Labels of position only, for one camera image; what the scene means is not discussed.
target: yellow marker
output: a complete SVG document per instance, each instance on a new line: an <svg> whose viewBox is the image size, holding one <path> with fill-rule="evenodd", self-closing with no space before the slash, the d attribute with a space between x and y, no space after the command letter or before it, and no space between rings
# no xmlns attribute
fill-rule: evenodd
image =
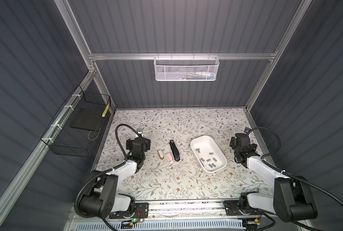
<svg viewBox="0 0 343 231"><path fill-rule="evenodd" d="M102 113L102 117L105 117L106 116L106 113L107 111L109 110L110 108L110 104L107 104L106 108L104 109L103 113Z"/></svg>

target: white mesh basket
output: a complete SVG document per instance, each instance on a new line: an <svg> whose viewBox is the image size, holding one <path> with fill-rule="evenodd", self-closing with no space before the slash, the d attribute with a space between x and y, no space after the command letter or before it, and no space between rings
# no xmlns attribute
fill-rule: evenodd
<svg viewBox="0 0 343 231"><path fill-rule="evenodd" d="M157 81L214 81L219 59L207 58L160 58L155 56L155 79Z"/></svg>

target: gray wall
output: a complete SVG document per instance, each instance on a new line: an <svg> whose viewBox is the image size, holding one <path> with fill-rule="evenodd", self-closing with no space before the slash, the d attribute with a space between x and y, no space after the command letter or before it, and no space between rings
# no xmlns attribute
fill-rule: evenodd
<svg viewBox="0 0 343 231"><path fill-rule="evenodd" d="M268 53L299 0L69 0L92 53ZM244 106L267 61L221 61L217 80L158 82L152 61L97 61L117 108Z"/></svg>
<svg viewBox="0 0 343 231"><path fill-rule="evenodd" d="M343 200L343 0L313 1L252 108L282 140L276 165ZM269 150L274 137L262 132ZM315 228L343 229L343 210L314 193Z"/></svg>
<svg viewBox="0 0 343 231"><path fill-rule="evenodd" d="M0 196L86 73L53 1L0 1ZM90 165L48 153L0 230L60 229Z"/></svg>

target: table surface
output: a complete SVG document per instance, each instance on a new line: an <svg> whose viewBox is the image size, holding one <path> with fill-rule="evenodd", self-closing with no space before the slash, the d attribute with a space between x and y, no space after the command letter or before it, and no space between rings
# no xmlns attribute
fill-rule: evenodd
<svg viewBox="0 0 343 231"><path fill-rule="evenodd" d="M250 127L243 109L163 109L117 110L111 124L97 170L103 171L123 161L123 154L115 139L115 127L125 123L134 129L143 128L144 137L151 140L151 149L141 170L125 179L119 192L136 200L176 200L237 198L241 192L259 191L273 194L273 188L258 174L234 162L229 142L235 133ZM190 142L207 135L213 138L227 158L227 166L207 174L190 148ZM119 128L119 139L125 148L127 139L136 134L127 127ZM171 153L169 141L174 140L181 160L169 163L159 158ZM250 134L250 141L256 138ZM260 147L257 153L262 155Z"/></svg>

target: black wire basket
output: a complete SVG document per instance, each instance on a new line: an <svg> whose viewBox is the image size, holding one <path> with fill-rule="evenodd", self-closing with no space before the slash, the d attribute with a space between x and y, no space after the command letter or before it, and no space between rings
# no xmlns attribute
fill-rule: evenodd
<svg viewBox="0 0 343 231"><path fill-rule="evenodd" d="M74 99L71 106L65 107L67 109L63 117L55 125L52 125L53 119L49 125L49 127L54 126L50 138L41 137L41 140L49 146L54 154L82 157L95 156L110 119L111 113L108 112L110 110L110 96L82 91ZM96 124L94 129L86 130L73 127L76 117L86 114L86 112L95 112L95 116L93 116Z"/></svg>

